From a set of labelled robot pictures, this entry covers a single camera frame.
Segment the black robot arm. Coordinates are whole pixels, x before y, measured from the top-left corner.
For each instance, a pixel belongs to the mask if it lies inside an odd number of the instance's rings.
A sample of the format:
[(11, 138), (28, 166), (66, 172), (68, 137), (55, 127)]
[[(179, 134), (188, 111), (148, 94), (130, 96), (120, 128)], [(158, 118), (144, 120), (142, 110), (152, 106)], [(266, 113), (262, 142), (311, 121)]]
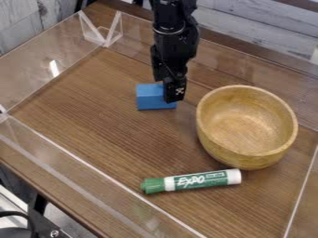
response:
[(187, 63), (198, 52), (200, 31), (192, 17), (196, 0), (150, 0), (150, 6), (152, 75), (156, 82), (163, 82), (163, 98), (171, 103), (184, 99)]

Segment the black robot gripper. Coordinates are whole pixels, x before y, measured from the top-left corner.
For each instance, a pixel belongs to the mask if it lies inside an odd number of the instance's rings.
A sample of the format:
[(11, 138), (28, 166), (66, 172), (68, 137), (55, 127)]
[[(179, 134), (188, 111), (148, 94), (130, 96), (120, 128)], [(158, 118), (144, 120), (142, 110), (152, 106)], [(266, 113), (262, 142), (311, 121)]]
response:
[(184, 99), (186, 78), (168, 76), (186, 75), (187, 63), (196, 56), (200, 32), (196, 26), (186, 26), (179, 31), (166, 32), (154, 29), (154, 45), (150, 47), (154, 80), (163, 79), (164, 101)]

